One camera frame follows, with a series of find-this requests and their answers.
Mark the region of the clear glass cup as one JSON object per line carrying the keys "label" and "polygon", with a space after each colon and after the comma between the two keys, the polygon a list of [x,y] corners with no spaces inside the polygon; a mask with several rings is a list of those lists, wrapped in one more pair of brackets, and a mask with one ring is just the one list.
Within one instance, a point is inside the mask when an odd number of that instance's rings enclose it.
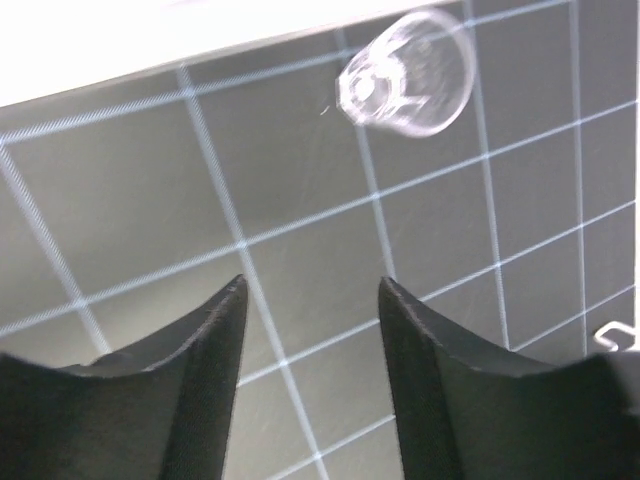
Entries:
{"label": "clear glass cup", "polygon": [[440,9],[417,10],[348,62],[336,80],[337,106],[355,125],[430,137],[460,115],[475,76],[464,24]]}

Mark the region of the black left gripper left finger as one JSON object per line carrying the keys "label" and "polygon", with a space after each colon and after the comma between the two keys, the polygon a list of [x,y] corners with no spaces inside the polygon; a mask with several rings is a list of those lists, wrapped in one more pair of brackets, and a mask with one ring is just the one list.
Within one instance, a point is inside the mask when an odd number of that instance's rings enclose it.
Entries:
{"label": "black left gripper left finger", "polygon": [[5,479],[219,479],[248,310],[233,278],[195,310],[88,365],[1,357]]}

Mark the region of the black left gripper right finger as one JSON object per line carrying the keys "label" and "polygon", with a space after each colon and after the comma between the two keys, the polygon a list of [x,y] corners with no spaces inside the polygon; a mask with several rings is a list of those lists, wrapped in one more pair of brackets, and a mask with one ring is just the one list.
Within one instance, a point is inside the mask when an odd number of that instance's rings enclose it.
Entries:
{"label": "black left gripper right finger", "polygon": [[391,278],[378,311],[408,479],[635,479],[639,356],[560,366],[499,347]]}

